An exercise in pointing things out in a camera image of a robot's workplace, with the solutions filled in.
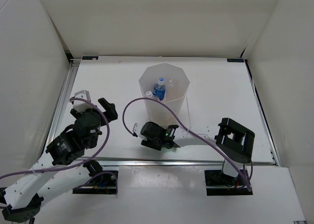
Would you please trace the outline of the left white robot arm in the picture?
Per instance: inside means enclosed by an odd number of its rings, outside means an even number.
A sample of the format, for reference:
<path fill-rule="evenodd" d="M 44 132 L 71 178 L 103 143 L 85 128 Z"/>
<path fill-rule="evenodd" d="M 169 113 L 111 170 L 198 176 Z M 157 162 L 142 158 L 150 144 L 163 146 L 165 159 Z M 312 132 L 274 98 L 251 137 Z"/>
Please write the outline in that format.
<path fill-rule="evenodd" d="M 76 104 L 79 100 L 83 103 L 81 106 Z M 84 98 L 71 98 L 70 101 L 75 122 L 47 146 L 31 169 L 17 173 L 22 176 L 19 180 L 1 188 L 2 215 L 6 221 L 32 223 L 41 208 L 52 199 L 84 186 L 103 187 L 107 176 L 117 179 L 115 173 L 103 170 L 93 156 L 75 162 L 87 149 L 96 147 L 102 135 L 101 127 L 108 127 L 111 121 L 117 120 L 115 104 L 101 98 L 98 100 L 104 108 L 101 111 Z"/>

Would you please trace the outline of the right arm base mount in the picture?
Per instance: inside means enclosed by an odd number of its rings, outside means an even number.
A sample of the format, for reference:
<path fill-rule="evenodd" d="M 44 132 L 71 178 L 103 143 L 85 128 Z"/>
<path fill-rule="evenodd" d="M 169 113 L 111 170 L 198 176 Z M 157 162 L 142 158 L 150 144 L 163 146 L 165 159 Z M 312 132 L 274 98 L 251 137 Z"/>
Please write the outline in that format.
<path fill-rule="evenodd" d="M 221 170 L 205 170 L 205 184 L 207 196 L 250 196 L 246 183 L 242 177 L 231 177 Z"/>

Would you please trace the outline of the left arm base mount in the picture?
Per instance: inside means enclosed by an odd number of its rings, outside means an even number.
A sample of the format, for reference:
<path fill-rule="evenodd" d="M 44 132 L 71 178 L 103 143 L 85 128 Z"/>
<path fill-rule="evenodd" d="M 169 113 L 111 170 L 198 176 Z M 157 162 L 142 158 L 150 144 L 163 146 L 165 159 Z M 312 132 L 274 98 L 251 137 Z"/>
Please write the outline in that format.
<path fill-rule="evenodd" d="M 118 171 L 106 171 L 90 181 L 87 185 L 72 190 L 80 195 L 117 195 Z"/>

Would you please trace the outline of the clear bottle white label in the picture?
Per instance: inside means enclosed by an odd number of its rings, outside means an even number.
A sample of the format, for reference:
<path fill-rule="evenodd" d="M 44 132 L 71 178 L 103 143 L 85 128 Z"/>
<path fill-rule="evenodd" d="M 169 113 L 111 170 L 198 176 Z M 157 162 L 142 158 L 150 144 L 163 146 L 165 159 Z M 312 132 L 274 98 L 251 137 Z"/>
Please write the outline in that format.
<path fill-rule="evenodd" d="M 147 91 L 145 97 L 159 101 L 159 97 L 154 95 L 152 91 Z"/>

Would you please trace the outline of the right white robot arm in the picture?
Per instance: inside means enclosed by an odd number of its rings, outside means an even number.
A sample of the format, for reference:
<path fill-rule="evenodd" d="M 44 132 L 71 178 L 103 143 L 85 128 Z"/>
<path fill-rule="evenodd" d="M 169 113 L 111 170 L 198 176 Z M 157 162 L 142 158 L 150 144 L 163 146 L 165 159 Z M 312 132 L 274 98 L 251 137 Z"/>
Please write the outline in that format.
<path fill-rule="evenodd" d="M 243 166 L 252 162 L 255 133 L 230 118 L 223 118 L 218 127 L 218 134 L 210 137 L 209 127 L 193 134 L 177 124 L 163 128 L 147 122 L 144 125 L 135 124 L 133 134 L 142 139 L 141 145 L 158 151 L 213 145 L 228 157 L 224 159 L 220 178 L 223 183 L 231 185 L 240 176 Z"/>

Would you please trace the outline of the blue label Pocari bottle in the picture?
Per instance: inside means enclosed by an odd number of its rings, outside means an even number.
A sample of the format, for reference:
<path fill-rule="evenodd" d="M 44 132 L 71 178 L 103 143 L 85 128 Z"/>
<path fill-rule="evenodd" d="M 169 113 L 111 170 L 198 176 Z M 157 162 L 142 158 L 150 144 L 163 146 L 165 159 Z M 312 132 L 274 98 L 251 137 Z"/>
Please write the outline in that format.
<path fill-rule="evenodd" d="M 165 79 L 159 78 L 157 83 L 153 87 L 153 95 L 158 97 L 160 101 L 165 98 Z"/>

